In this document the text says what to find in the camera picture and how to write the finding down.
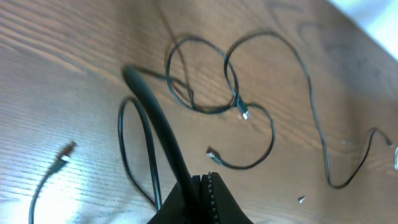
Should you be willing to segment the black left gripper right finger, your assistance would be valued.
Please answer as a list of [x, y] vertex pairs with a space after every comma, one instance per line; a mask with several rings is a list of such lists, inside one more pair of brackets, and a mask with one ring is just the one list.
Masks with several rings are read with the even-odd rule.
[[200, 204], [204, 223], [252, 224], [217, 172], [202, 175]]

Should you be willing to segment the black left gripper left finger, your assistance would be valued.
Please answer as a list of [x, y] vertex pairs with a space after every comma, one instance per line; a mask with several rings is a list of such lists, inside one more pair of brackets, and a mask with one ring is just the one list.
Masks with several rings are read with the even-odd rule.
[[185, 199], [180, 191], [178, 184], [175, 184], [169, 196], [166, 198], [161, 209], [147, 222], [148, 224], [183, 224], [183, 223], [200, 223], [201, 222], [201, 203], [200, 203], [200, 185], [201, 177], [194, 175], [191, 178], [194, 191], [198, 197], [195, 205], [195, 215], [188, 211], [193, 205], [186, 205]]

